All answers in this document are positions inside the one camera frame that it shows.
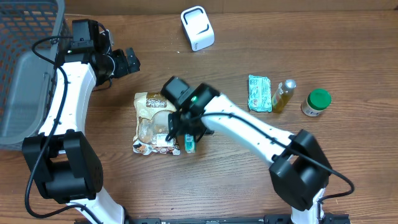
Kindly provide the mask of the teal wet wipes pack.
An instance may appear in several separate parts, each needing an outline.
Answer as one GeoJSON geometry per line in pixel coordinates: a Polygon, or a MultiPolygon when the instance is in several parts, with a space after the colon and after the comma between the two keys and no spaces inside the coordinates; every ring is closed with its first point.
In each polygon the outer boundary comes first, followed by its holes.
{"type": "Polygon", "coordinates": [[[267,77],[249,75],[248,107],[256,112],[272,111],[271,81],[267,77]]]}

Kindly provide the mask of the teal tissue pack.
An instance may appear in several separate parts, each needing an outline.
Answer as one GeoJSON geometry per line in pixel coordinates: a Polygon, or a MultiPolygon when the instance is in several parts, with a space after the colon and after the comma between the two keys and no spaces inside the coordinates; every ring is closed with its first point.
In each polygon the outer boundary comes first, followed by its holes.
{"type": "Polygon", "coordinates": [[[184,136],[185,151],[189,154],[196,152],[196,142],[192,135],[186,134],[184,136]]]}

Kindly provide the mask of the green lid labelled jar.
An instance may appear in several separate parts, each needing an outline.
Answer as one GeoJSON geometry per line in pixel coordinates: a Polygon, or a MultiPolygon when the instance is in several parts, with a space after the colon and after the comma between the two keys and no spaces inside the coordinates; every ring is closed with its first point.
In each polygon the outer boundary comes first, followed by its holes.
{"type": "Polygon", "coordinates": [[[332,102],[330,93],[322,88],[313,90],[302,102],[302,112],[310,117],[319,116],[332,102]]]}

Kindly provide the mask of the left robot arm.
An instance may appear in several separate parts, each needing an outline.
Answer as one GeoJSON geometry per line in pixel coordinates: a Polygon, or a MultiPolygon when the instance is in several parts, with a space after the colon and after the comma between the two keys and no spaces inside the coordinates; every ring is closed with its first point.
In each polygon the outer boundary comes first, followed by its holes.
{"type": "Polygon", "coordinates": [[[62,211],[78,210],[90,223],[131,223],[127,210],[116,203],[103,185],[103,167],[85,136],[90,95],[104,83],[138,72],[140,61],[133,49],[113,49],[111,33],[100,22],[72,22],[67,46],[51,60],[57,84],[49,113],[38,135],[25,138],[22,153],[30,176],[25,190],[25,209],[30,191],[37,187],[45,199],[62,211]]]}

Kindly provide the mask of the yellow liquid bottle silver cap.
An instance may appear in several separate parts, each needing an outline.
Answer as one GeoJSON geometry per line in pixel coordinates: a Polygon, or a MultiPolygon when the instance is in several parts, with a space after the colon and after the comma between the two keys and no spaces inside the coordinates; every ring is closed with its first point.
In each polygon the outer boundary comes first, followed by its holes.
{"type": "Polygon", "coordinates": [[[293,79],[279,83],[279,86],[271,98],[272,112],[280,113],[294,95],[296,81],[293,79]]]}

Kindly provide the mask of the brown snack bag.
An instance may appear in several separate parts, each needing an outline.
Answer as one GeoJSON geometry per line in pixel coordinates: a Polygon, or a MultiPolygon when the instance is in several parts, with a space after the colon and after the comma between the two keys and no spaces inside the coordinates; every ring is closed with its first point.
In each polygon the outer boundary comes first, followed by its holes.
{"type": "Polygon", "coordinates": [[[169,134],[169,115],[175,107],[159,92],[142,92],[134,96],[136,109],[136,135],[132,150],[148,156],[152,153],[180,155],[175,139],[166,140],[169,134]]]}

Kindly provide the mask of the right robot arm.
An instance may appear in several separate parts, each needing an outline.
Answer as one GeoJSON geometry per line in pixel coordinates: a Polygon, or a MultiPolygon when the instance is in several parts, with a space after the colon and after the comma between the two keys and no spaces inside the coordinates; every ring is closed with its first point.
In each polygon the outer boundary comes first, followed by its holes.
{"type": "Polygon", "coordinates": [[[234,139],[266,163],[275,193],[292,208],[291,223],[323,222],[319,200],[331,165],[314,135],[275,128],[206,83],[193,89],[171,77],[160,93],[177,109],[168,117],[170,139],[189,134],[199,141],[214,132],[234,139]]]}

